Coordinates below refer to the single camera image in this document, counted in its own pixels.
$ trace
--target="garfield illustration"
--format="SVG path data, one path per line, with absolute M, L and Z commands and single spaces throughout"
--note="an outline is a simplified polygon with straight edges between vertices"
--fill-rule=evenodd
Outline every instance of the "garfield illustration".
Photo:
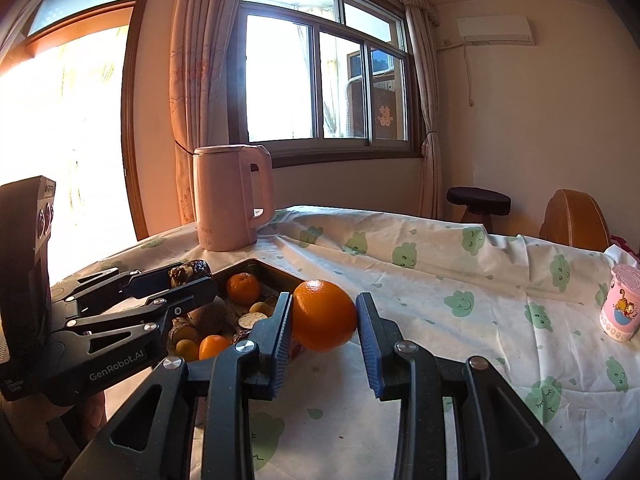
M 627 319 L 635 318 L 638 313 L 635 304 L 625 298 L 624 289 L 620 289 L 620 294 L 622 294 L 622 298 L 620 298 L 616 303 L 615 309 L 619 310 Z

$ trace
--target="air conditioner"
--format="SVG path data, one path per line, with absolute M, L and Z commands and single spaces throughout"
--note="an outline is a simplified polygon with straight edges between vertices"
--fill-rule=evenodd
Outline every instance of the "air conditioner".
M 535 45 L 526 16 L 480 16 L 458 18 L 458 30 L 466 43 L 473 45 Z

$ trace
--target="black round stool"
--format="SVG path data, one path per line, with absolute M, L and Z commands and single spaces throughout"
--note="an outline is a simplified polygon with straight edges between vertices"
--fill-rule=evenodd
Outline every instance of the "black round stool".
M 447 191 L 447 201 L 466 205 L 461 223 L 482 224 L 490 234 L 494 232 L 491 215 L 504 216 L 511 211 L 511 198 L 480 187 L 451 187 Z

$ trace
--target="white tablecloth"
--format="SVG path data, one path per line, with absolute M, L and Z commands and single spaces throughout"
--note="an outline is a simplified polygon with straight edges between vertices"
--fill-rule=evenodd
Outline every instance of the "white tablecloth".
M 277 211 L 245 250 L 207 253 L 191 224 L 77 275 L 192 258 L 207 260 L 213 271 L 260 258 L 334 282 L 352 298 L 368 291 L 404 338 L 458 361 L 487 357 L 583 479 L 604 478 L 640 426 L 640 336 L 618 343 L 598 322 L 612 266 L 635 265 L 616 247 L 595 253 L 487 235 L 475 225 L 298 206 Z M 146 373 L 108 391 L 109 414 Z M 278 399 L 252 402 L 251 409 L 258 479 L 392 477 L 399 406 L 374 398 L 357 336 L 327 354 L 304 352 L 289 365 Z M 194 476 L 201 437 L 197 431 Z M 447 442 L 455 478 L 452 434 Z

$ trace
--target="stool seat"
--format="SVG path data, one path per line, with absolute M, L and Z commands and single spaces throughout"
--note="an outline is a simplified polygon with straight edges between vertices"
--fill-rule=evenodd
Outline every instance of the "stool seat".
M 511 211 L 511 198 L 480 187 L 451 187 L 447 191 L 447 200 L 452 204 L 466 205 L 475 214 L 504 216 Z

